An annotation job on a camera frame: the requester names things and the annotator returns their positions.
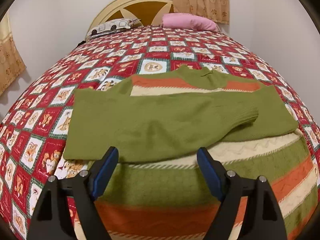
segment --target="cream stripe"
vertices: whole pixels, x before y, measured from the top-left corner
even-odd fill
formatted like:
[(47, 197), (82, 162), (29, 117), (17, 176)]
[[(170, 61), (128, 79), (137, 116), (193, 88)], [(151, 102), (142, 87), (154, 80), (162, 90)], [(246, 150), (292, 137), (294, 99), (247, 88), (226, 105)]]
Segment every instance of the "cream stripe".
[(279, 206), (284, 218), (290, 215), (304, 201), (316, 185), (317, 179), (315, 170), (311, 169), (307, 177), (280, 201)]
[[(213, 159), (223, 164), (229, 164), (234, 161), (272, 154), (298, 141), (301, 135), (301, 131), (297, 129), (294, 133), (278, 137), (245, 142), (220, 142), (208, 148), (208, 152)], [(193, 154), (174, 160), (148, 164), (130, 164), (129, 166), (136, 169), (193, 169), (197, 167), (197, 161), (196, 154)]]
[(133, 86), (130, 96), (159, 96), (180, 93), (211, 93), (222, 91), (222, 89), (206, 90), (200, 88), (177, 88), (177, 87), (140, 87)]

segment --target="pillow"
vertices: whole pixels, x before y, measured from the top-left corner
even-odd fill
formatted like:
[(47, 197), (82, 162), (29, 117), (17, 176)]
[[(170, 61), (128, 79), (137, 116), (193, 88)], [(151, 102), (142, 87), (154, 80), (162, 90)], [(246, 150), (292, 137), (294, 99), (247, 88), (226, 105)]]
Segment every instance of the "pillow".
[(87, 37), (89, 36), (95, 36), (97, 34), (113, 34), (114, 31), (119, 30), (119, 29), (130, 29), (134, 24), (136, 24), (139, 19), (114, 19), (111, 21), (107, 21), (103, 24), (100, 24), (94, 28), (92, 28), (88, 34)]
[(162, 22), (164, 28), (219, 31), (218, 26), (212, 20), (189, 13), (167, 13), (163, 15)]

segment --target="patterned pillowcase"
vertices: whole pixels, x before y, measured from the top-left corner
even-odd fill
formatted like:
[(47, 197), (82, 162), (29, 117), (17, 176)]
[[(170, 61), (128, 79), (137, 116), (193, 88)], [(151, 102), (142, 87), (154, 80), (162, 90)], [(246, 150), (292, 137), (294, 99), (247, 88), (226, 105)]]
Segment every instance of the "patterned pillowcase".
[(114, 34), (117, 32), (123, 32), (127, 29), (131, 29), (133, 25), (135, 25), (140, 20), (135, 19), (114, 19), (103, 24), (100, 24), (94, 28), (92, 28), (87, 33), (87, 38), (92, 39), (95, 37), (100, 37), (102, 35)]

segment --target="bedspread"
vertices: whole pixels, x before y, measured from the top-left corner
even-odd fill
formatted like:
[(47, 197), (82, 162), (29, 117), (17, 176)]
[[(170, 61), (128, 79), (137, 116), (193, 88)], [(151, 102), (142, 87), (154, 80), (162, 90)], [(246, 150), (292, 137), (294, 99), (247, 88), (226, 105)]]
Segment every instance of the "bedspread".
[[(26, 238), (36, 201), (47, 177), (54, 174), (60, 179), (70, 178), (88, 167), (87, 162), (62, 158), (72, 115), (73, 91), (81, 88), (106, 91), (132, 74), (164, 73), (182, 64), (193, 69), (207, 67), (257, 79), (265, 85), (275, 85), (288, 111), (299, 122), (318, 175), (319, 127), (297, 93), (275, 69), (222, 33), (141, 27), (93, 39), (73, 50), (33, 82), (2, 120), (0, 214), (19, 239)], [(130, 201), (139, 203), (134, 198)], [(69, 199), (69, 204), (72, 220), (77, 226), (79, 223), (72, 199)], [(100, 210), (107, 209), (114, 214), (118, 208), (106, 208), (101, 203), (96, 205)], [(201, 214), (201, 208), (195, 211), (199, 219)], [(119, 233), (122, 232), (114, 232), (112, 236), (116, 239)], [(201, 237), (199, 233), (192, 239)]]

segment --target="pink pillow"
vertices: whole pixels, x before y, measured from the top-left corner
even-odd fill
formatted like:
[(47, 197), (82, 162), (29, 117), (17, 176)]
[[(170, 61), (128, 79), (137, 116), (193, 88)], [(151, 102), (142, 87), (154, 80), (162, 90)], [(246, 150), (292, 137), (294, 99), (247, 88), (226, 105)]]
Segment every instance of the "pink pillow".
[(162, 17), (163, 27), (218, 32), (215, 22), (189, 13), (167, 13)]

